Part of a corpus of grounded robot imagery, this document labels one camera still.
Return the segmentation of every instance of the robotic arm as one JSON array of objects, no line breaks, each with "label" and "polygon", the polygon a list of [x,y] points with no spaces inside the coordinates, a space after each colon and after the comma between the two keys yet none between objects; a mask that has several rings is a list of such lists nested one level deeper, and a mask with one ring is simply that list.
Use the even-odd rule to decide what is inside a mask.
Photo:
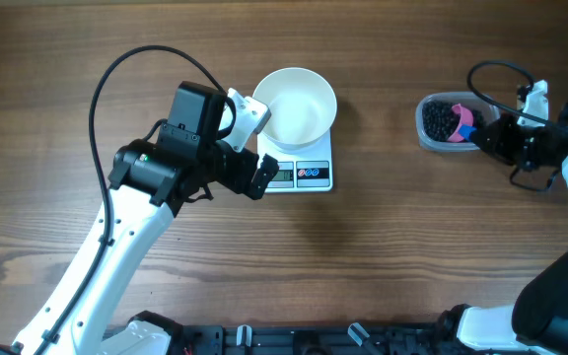
[{"label": "robotic arm", "polygon": [[[235,123],[232,110],[224,110],[229,100],[237,108]],[[261,131],[269,117],[266,105],[243,98],[234,89],[226,98],[213,89],[182,83],[168,121],[161,124],[157,143],[138,139],[115,154],[108,176],[114,216],[112,238],[93,279],[61,331],[45,339],[91,266],[104,223],[108,223],[104,220],[104,206],[62,280],[35,318],[17,335],[13,349],[34,354],[47,340],[46,354],[95,354],[99,349],[99,353],[115,353],[117,339],[101,347],[107,324],[137,266],[170,226],[183,203],[198,200],[190,196],[200,188],[205,191],[200,198],[211,199],[207,184],[213,181],[251,199],[262,197],[279,169],[277,161],[265,156],[256,169],[258,156],[245,149],[245,144],[251,134]],[[226,127],[232,128],[231,132],[217,140]],[[142,326],[149,328],[144,340],[140,336],[122,336],[118,348],[128,350],[132,345],[130,350],[138,351],[134,353],[164,354],[169,346],[168,335],[151,324]]]},{"label": "robotic arm", "polygon": [[[137,48],[116,63],[151,48],[160,49]],[[166,47],[163,50],[178,52]],[[137,139],[119,149],[108,176],[110,213],[101,206],[89,236],[53,294],[11,347],[0,346],[0,354],[192,355],[192,344],[197,355],[568,354],[568,251],[523,290],[516,305],[494,309],[460,305],[442,313],[435,324],[366,329],[353,323],[346,329],[253,331],[248,325],[236,330],[182,326],[144,312],[134,317],[124,331],[103,341],[107,324],[137,266],[183,203],[212,199],[208,183],[213,181],[234,193],[259,199],[278,172],[277,161],[268,155],[257,169],[259,157],[244,148],[249,137],[259,133],[269,119],[268,107],[243,98],[233,89],[225,96],[209,73],[195,65],[218,90],[182,83],[168,120],[159,123],[157,142]],[[519,117],[504,114],[471,132],[468,139],[495,159],[516,166],[510,176],[513,184],[519,185],[514,180],[519,171],[553,167],[554,174],[546,187],[559,172],[568,186],[568,103],[557,123],[548,122],[546,83],[534,84],[532,80],[519,90],[523,111],[502,106],[471,85],[475,68],[468,75],[468,86],[475,94]],[[201,188],[204,194],[192,198]],[[105,215],[113,217],[105,220]],[[104,236],[107,223],[112,226],[108,239]],[[102,244],[106,244],[106,251],[77,299],[74,295],[85,284],[87,271]],[[66,312],[70,300],[77,301],[71,312]],[[62,317],[62,325],[54,326]]]},{"label": "robotic arm", "polygon": [[[539,82],[522,95],[523,112],[532,110],[546,119],[546,83]],[[498,121],[470,134],[485,153],[518,171],[553,167],[549,188],[562,171],[568,187],[568,103],[555,125],[545,125],[504,114]],[[527,189],[540,190],[522,186]],[[468,308],[462,314],[458,339],[474,350],[533,351],[568,354],[568,251],[536,277],[516,305],[494,309]]]}]

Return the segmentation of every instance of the kitchen scale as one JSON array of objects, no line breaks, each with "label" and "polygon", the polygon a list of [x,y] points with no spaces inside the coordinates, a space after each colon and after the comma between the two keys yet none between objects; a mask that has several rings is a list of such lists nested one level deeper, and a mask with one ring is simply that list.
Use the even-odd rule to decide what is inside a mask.
[{"label": "kitchen scale", "polygon": [[280,171],[266,188],[266,193],[325,192],[332,190],[332,146],[330,131],[310,146],[284,149],[263,133],[257,135],[257,154],[275,158]]}]

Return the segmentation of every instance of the clear plastic container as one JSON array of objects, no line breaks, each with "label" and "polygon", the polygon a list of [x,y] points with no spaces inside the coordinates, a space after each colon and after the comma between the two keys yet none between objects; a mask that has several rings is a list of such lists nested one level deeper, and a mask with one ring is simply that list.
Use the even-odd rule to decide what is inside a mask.
[{"label": "clear plastic container", "polygon": [[437,152],[467,152],[479,149],[473,143],[438,142],[426,135],[426,132],[424,131],[422,108],[424,107],[424,104],[432,101],[461,104],[462,106],[470,109],[480,110],[486,123],[490,123],[496,119],[499,119],[499,108],[487,104],[484,100],[478,98],[471,92],[439,93],[429,95],[428,97],[422,99],[420,104],[418,104],[417,109],[415,110],[415,127],[418,131],[418,137],[420,138],[420,146],[424,149]]}]

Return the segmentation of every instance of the white robotic arm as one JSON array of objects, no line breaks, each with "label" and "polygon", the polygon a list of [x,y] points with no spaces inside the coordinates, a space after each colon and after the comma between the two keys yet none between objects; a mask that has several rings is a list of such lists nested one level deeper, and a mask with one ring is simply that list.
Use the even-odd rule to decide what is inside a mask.
[{"label": "white robotic arm", "polygon": [[[521,107],[523,112],[546,120],[548,113],[548,101],[544,97],[546,93],[546,82],[535,83],[533,90],[527,94],[527,101]],[[568,104],[563,109],[559,119],[561,123],[568,124]],[[528,166],[531,170],[534,168],[532,159],[543,160],[544,153],[541,153],[541,151],[549,153],[550,157],[546,160],[549,163],[554,161],[552,158],[557,156],[555,153],[558,151],[568,151],[566,138],[563,142],[562,136],[554,134],[553,131],[535,134],[538,130],[530,133],[529,130],[523,128],[527,126],[542,128],[544,124],[528,120],[522,116],[518,118],[517,124],[521,128],[515,128],[515,125],[509,119],[508,122],[502,124],[505,126],[503,130],[493,130],[493,132],[499,135],[513,135],[510,132],[518,136],[527,134],[525,142],[516,144],[516,147],[523,147],[522,152],[511,153],[505,152],[503,149],[499,149],[498,152],[496,149],[491,149],[490,152],[515,160],[517,166],[526,162],[523,160],[527,160],[527,162],[530,162]],[[532,146],[534,139],[540,139],[540,143],[537,144],[540,144],[541,147]],[[561,169],[568,188],[568,155],[563,159]],[[531,341],[520,341],[519,335],[513,329],[514,324],[525,330],[530,329],[528,330],[532,334],[530,338],[541,339],[541,341],[534,341],[535,344],[532,344]],[[533,351],[539,354],[568,353],[568,252],[526,287],[516,305],[492,309],[478,307],[466,309],[461,316],[457,338],[461,343],[476,351],[497,349],[501,351]],[[557,350],[539,346],[543,343],[547,343]]]},{"label": "white robotic arm", "polygon": [[[259,133],[270,117],[265,104],[253,98],[243,98],[230,89],[228,97],[236,106],[236,123],[231,133],[223,138],[240,153],[252,134]],[[225,109],[220,129],[232,122],[230,109]],[[156,206],[150,193],[128,185],[109,191],[112,201],[112,240],[101,264],[85,293],[61,327],[57,339],[46,348],[45,354],[165,354],[170,337],[152,324],[136,322],[141,334],[134,329],[108,339],[102,345],[117,303],[122,297],[135,270],[152,244],[170,226],[175,216],[167,203]],[[63,278],[35,318],[15,338],[13,347],[22,354],[34,354],[44,335],[63,313],[81,284],[99,246],[104,230],[105,208],[102,205],[96,222],[80,250],[67,268]]]}]

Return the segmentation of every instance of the digital scale display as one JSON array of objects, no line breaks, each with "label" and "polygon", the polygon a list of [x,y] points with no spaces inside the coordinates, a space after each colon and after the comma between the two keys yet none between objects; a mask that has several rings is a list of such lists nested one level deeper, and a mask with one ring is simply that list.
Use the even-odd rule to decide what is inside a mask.
[{"label": "digital scale display", "polygon": [[293,180],[293,171],[290,170],[280,170],[277,172],[275,177],[273,177],[272,181],[292,181]]}]

